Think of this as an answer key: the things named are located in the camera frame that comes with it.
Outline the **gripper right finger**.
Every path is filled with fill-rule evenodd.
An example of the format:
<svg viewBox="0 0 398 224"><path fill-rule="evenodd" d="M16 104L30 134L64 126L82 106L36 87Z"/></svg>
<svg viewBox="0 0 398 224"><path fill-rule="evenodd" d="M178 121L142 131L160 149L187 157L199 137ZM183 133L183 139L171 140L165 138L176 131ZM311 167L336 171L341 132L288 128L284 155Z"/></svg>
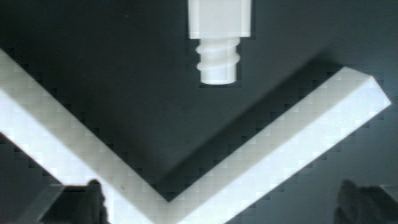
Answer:
<svg viewBox="0 0 398 224"><path fill-rule="evenodd" d="M334 224L398 224L398 185L341 183Z"/></svg>

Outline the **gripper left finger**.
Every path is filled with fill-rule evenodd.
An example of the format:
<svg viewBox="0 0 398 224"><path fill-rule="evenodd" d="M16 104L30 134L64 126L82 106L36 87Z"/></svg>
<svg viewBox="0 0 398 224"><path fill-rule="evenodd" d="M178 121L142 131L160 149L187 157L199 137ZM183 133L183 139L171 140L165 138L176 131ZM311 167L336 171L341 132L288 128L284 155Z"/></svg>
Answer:
<svg viewBox="0 0 398 224"><path fill-rule="evenodd" d="M52 184L16 220L16 224L108 224L101 184Z"/></svg>

